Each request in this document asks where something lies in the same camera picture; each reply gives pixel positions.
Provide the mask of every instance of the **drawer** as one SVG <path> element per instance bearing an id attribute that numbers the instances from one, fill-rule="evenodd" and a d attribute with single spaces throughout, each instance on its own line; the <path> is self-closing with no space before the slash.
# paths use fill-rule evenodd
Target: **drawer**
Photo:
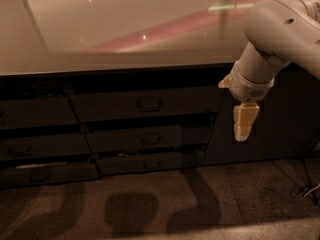
<path id="1" fill-rule="evenodd" d="M 198 167 L 202 165 L 204 152 L 166 152 L 127 157 L 104 157 L 97 161 L 102 175 L 148 172 L 176 168 Z"/>
<path id="2" fill-rule="evenodd" d="M 93 153 L 181 146 L 181 127 L 150 127 L 86 134 Z"/>
<path id="3" fill-rule="evenodd" d="M 217 112 L 223 90 L 215 86 L 72 95 L 81 122 Z"/>
<path id="4" fill-rule="evenodd" d="M 0 161 L 90 154 L 81 134 L 62 134 L 0 141 Z"/>
<path id="5" fill-rule="evenodd" d="M 99 178 L 95 165 L 89 161 L 56 163 L 55 165 L 48 164 L 48 166 L 35 168 L 0 170 L 0 188 L 96 180 Z"/>
<path id="6" fill-rule="evenodd" d="M 67 98 L 0 101 L 0 130 L 76 123 Z"/>

